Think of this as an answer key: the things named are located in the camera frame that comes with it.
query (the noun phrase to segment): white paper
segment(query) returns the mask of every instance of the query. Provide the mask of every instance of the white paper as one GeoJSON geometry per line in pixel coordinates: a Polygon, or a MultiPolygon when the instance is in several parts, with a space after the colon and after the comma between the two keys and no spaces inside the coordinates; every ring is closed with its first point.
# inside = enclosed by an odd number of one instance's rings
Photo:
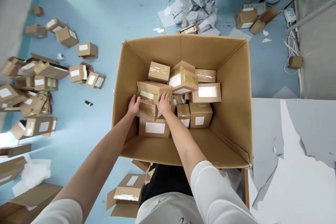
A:
{"type": "Polygon", "coordinates": [[[11,96],[12,93],[9,91],[8,88],[0,89],[0,97],[5,98],[7,96],[11,96]]]}
{"type": "Polygon", "coordinates": [[[85,44],[85,45],[80,45],[80,46],[79,46],[79,50],[80,50],[80,51],[84,51],[84,50],[87,50],[87,49],[89,49],[89,48],[88,48],[88,45],[86,45],[86,44],[85,44]]]}
{"type": "Polygon", "coordinates": [[[204,124],[204,117],[195,118],[195,125],[203,125],[203,124],[204,124]]]}
{"type": "Polygon", "coordinates": [[[198,87],[198,97],[217,97],[217,87],[198,87]]]}
{"type": "Polygon", "coordinates": [[[165,124],[146,122],[145,132],[146,133],[156,133],[163,134],[165,132],[165,124]]]}
{"type": "Polygon", "coordinates": [[[132,176],[131,179],[127,182],[127,186],[132,186],[136,182],[139,176],[132,176]]]}

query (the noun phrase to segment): small cardboard box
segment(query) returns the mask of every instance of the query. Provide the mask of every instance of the small cardboard box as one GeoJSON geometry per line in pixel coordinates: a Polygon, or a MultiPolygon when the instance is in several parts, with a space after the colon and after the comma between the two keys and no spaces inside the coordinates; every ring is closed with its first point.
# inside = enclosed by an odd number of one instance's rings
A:
{"type": "Polygon", "coordinates": [[[6,103],[7,105],[13,106],[27,99],[28,98],[22,91],[16,89],[12,85],[0,86],[0,102],[1,103],[6,103]]]}
{"type": "Polygon", "coordinates": [[[166,84],[169,80],[170,66],[152,61],[150,63],[148,80],[166,84]]]}
{"type": "Polygon", "coordinates": [[[24,60],[16,57],[9,57],[4,64],[1,67],[1,72],[8,76],[8,77],[14,77],[18,73],[18,70],[22,67],[24,64],[24,60]]]}
{"type": "Polygon", "coordinates": [[[11,147],[0,148],[0,158],[12,158],[14,156],[21,155],[23,153],[30,152],[32,149],[32,144],[26,143],[11,147]]]}
{"type": "Polygon", "coordinates": [[[154,122],[161,116],[161,113],[158,111],[158,108],[154,103],[141,99],[139,112],[136,116],[154,122]]]}
{"type": "Polygon", "coordinates": [[[57,91],[58,80],[54,78],[48,78],[41,75],[35,75],[34,79],[36,91],[57,91]]]}
{"type": "Polygon", "coordinates": [[[44,15],[43,8],[40,7],[40,6],[35,6],[35,7],[33,8],[33,10],[34,10],[34,14],[35,14],[35,16],[41,17],[41,16],[44,15]]]}
{"type": "Polygon", "coordinates": [[[181,122],[189,128],[190,123],[190,111],[188,104],[178,104],[177,106],[177,118],[181,120],[181,122]]]}
{"type": "Polygon", "coordinates": [[[140,118],[139,136],[169,138],[170,129],[163,116],[160,116],[155,122],[140,118]]]}
{"type": "Polygon", "coordinates": [[[82,62],[79,65],[69,68],[70,81],[79,84],[85,84],[90,72],[93,72],[93,67],[88,63],[82,62]]]}
{"type": "Polygon", "coordinates": [[[137,82],[138,94],[141,99],[146,101],[150,101],[152,103],[156,103],[157,100],[160,100],[161,95],[164,91],[169,93],[169,101],[172,100],[172,90],[173,88],[167,84],[154,82],[154,81],[145,81],[145,82],[137,82]]]}
{"type": "Polygon", "coordinates": [[[77,56],[84,60],[98,58],[98,47],[92,43],[77,44],[77,56]]]}
{"type": "Polygon", "coordinates": [[[146,174],[127,174],[117,188],[107,194],[106,211],[115,205],[110,216],[136,218],[146,174]]]}
{"type": "Polygon", "coordinates": [[[0,206],[0,222],[29,224],[55,198],[61,186],[39,184],[0,206]]]}
{"type": "Polygon", "coordinates": [[[61,22],[60,20],[58,20],[57,18],[50,20],[45,28],[51,32],[56,34],[57,31],[61,30],[62,28],[66,27],[67,25],[64,24],[63,22],[61,22]]]}
{"type": "Polygon", "coordinates": [[[48,36],[47,30],[44,27],[40,26],[39,24],[26,26],[26,34],[35,39],[42,39],[48,36]]]}
{"type": "Polygon", "coordinates": [[[288,61],[288,68],[291,69],[300,69],[303,65],[303,57],[300,56],[292,56],[288,61]]]}
{"type": "Polygon", "coordinates": [[[197,76],[187,70],[170,77],[169,85],[173,87],[173,94],[183,95],[198,90],[197,76]]]}
{"type": "Polygon", "coordinates": [[[251,26],[250,32],[254,35],[257,35],[265,28],[266,25],[276,18],[278,13],[279,9],[276,9],[274,6],[267,8],[251,26]]]}
{"type": "Polygon", "coordinates": [[[220,83],[204,83],[198,84],[198,90],[193,92],[191,100],[193,103],[213,103],[221,102],[221,84],[220,83]]]}
{"type": "Polygon", "coordinates": [[[209,128],[212,109],[209,103],[189,103],[190,128],[209,128]]]}
{"type": "Polygon", "coordinates": [[[76,33],[67,26],[56,31],[56,38],[58,42],[67,48],[71,48],[79,43],[76,33]]]}
{"type": "Polygon", "coordinates": [[[216,82],[216,70],[196,69],[196,75],[198,82],[215,83],[216,82]]]}
{"type": "Polygon", "coordinates": [[[103,87],[105,78],[106,77],[103,75],[90,72],[89,76],[87,77],[87,81],[85,82],[85,85],[91,88],[101,89],[103,87]]]}
{"type": "Polygon", "coordinates": [[[257,20],[257,10],[254,8],[240,9],[235,16],[237,29],[250,28],[257,20]]]}

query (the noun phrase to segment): cardboard box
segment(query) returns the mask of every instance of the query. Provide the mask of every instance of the cardboard box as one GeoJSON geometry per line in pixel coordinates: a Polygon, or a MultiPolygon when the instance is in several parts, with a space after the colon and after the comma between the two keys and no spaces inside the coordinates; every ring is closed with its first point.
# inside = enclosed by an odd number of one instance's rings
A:
{"type": "Polygon", "coordinates": [[[291,69],[300,69],[303,65],[303,57],[300,56],[292,56],[288,61],[288,68],[291,69]]]}
{"type": "MultiPolygon", "coordinates": [[[[216,69],[222,102],[211,104],[207,129],[189,129],[205,157],[217,168],[248,168],[252,164],[251,67],[245,38],[175,34],[126,40],[121,45],[114,88],[112,126],[127,113],[137,81],[148,78],[152,61],[174,66],[181,60],[197,69],[216,69]]],[[[181,166],[172,138],[138,135],[135,118],[121,152],[122,157],[181,166]]]]}
{"type": "Polygon", "coordinates": [[[190,128],[209,128],[212,109],[209,103],[189,103],[190,128]]]}
{"type": "Polygon", "coordinates": [[[150,63],[148,80],[166,84],[169,80],[170,66],[152,61],[150,63]]]}
{"type": "Polygon", "coordinates": [[[79,43],[76,33],[70,30],[67,26],[57,30],[55,33],[57,41],[67,48],[71,48],[79,43]]]}
{"type": "Polygon", "coordinates": [[[279,9],[276,9],[274,6],[267,8],[251,26],[250,32],[254,35],[257,35],[265,28],[266,25],[276,18],[278,13],[279,9]]]}
{"type": "Polygon", "coordinates": [[[92,43],[77,44],[77,56],[85,60],[98,58],[98,47],[92,43]]]}
{"type": "Polygon", "coordinates": [[[33,10],[34,10],[34,14],[35,14],[35,16],[41,17],[41,16],[44,15],[43,8],[40,7],[40,6],[35,6],[35,7],[33,8],[33,10]]]}
{"type": "Polygon", "coordinates": [[[26,26],[26,34],[35,39],[43,39],[48,36],[47,30],[39,24],[26,26]]]}
{"type": "Polygon", "coordinates": [[[187,70],[170,77],[169,85],[173,87],[173,94],[178,95],[198,90],[197,76],[187,70]]]}
{"type": "Polygon", "coordinates": [[[168,123],[163,116],[160,116],[155,122],[140,118],[139,120],[139,136],[168,138],[170,129],[168,123]]]}
{"type": "Polygon", "coordinates": [[[93,67],[88,63],[82,62],[79,65],[69,68],[70,81],[78,84],[85,84],[90,72],[93,72],[93,67]]]}
{"type": "Polygon", "coordinates": [[[12,85],[0,86],[0,102],[6,103],[7,105],[13,106],[15,104],[21,103],[28,98],[24,92],[16,89],[12,85]]]}
{"type": "Polygon", "coordinates": [[[136,218],[145,174],[127,174],[117,188],[107,194],[106,211],[115,205],[110,216],[136,218]]]}
{"type": "Polygon", "coordinates": [[[254,8],[240,9],[235,16],[237,29],[250,28],[257,20],[257,10],[254,8]]]}
{"type": "Polygon", "coordinates": [[[193,92],[191,100],[194,103],[213,103],[221,102],[221,84],[220,83],[204,83],[198,84],[198,90],[193,92]]]}
{"type": "Polygon", "coordinates": [[[9,57],[1,67],[1,72],[9,77],[16,76],[18,70],[24,64],[24,60],[16,57],[9,57]]]}
{"type": "Polygon", "coordinates": [[[190,124],[189,104],[178,104],[176,107],[177,107],[177,118],[179,118],[181,122],[187,128],[189,128],[190,124]]]}
{"type": "Polygon", "coordinates": [[[55,198],[61,186],[39,184],[0,206],[0,222],[30,224],[55,198]]]}
{"type": "Polygon", "coordinates": [[[58,20],[57,18],[50,20],[45,28],[51,32],[56,34],[57,31],[61,30],[62,28],[66,27],[67,25],[64,24],[63,22],[61,22],[60,20],[58,20]]]}
{"type": "Polygon", "coordinates": [[[11,147],[0,148],[0,158],[12,158],[14,156],[21,155],[23,153],[30,152],[32,149],[32,144],[26,143],[11,147]]]}
{"type": "Polygon", "coordinates": [[[141,99],[156,103],[157,100],[160,100],[161,95],[164,91],[169,93],[169,101],[172,100],[172,90],[173,88],[167,84],[158,83],[154,81],[145,81],[137,82],[138,87],[137,96],[140,96],[141,99]]]}
{"type": "Polygon", "coordinates": [[[87,77],[87,81],[85,82],[85,85],[91,88],[101,89],[103,87],[105,78],[106,77],[103,75],[90,72],[89,76],[87,77]]]}
{"type": "Polygon", "coordinates": [[[215,83],[216,70],[196,69],[198,82],[215,83]]]}
{"type": "Polygon", "coordinates": [[[0,163],[0,186],[15,179],[24,169],[26,163],[24,157],[18,157],[0,163]]]}

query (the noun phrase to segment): open box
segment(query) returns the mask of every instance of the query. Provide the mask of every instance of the open box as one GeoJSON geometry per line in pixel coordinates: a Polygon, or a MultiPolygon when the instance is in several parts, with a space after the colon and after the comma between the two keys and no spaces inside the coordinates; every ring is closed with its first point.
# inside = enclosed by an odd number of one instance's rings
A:
{"type": "MultiPolygon", "coordinates": [[[[186,61],[197,69],[217,70],[222,102],[213,103],[208,129],[189,129],[206,158],[217,168],[252,164],[252,110],[249,45],[245,39],[192,34],[127,40],[122,44],[112,126],[126,114],[137,81],[146,81],[152,61],[173,67],[186,61]]],[[[128,132],[121,156],[181,166],[172,138],[138,135],[139,118],[128,132]]]]}

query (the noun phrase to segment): blue floor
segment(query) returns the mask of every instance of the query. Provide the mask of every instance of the blue floor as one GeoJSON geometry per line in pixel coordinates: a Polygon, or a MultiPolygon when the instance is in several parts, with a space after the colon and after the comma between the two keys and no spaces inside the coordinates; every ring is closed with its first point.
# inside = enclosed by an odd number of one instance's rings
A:
{"type": "MultiPolygon", "coordinates": [[[[59,81],[59,90],[52,92],[53,116],[58,118],[56,132],[50,138],[34,137],[20,141],[32,142],[32,158],[52,159],[52,177],[47,182],[65,185],[93,147],[111,129],[113,90],[116,82],[121,43],[126,39],[157,36],[153,28],[162,26],[157,12],[166,8],[170,0],[40,0],[45,15],[36,18],[37,24],[45,25],[58,18],[74,30],[80,42],[92,42],[99,48],[99,58],[87,61],[95,72],[106,75],[103,89],[91,89],[70,82],[66,77],[59,81]],[[88,100],[92,107],[83,103],[88,100]]],[[[282,0],[284,6],[288,0],[282,0]]],[[[216,0],[219,30],[227,36],[235,27],[234,15],[242,8],[245,0],[216,0]]],[[[250,41],[252,96],[270,98],[283,87],[299,95],[297,75],[284,73],[283,65],[288,51],[281,38],[285,34],[286,22],[280,14],[266,27],[271,42],[262,43],[265,36],[252,35],[250,41]]],[[[175,34],[176,27],[166,29],[175,34]]],[[[76,47],[67,49],[57,43],[55,35],[41,40],[31,39],[28,52],[56,59],[58,53],[65,56],[62,65],[73,66],[82,60],[77,57],[76,47]]],[[[14,113],[12,124],[21,119],[14,113]]],[[[142,173],[131,164],[130,159],[119,158],[104,185],[87,223],[134,223],[134,219],[114,217],[111,210],[105,211],[106,194],[115,188],[127,173],[142,173]]],[[[0,187],[0,203],[11,198],[11,187],[15,182],[0,187]]]]}

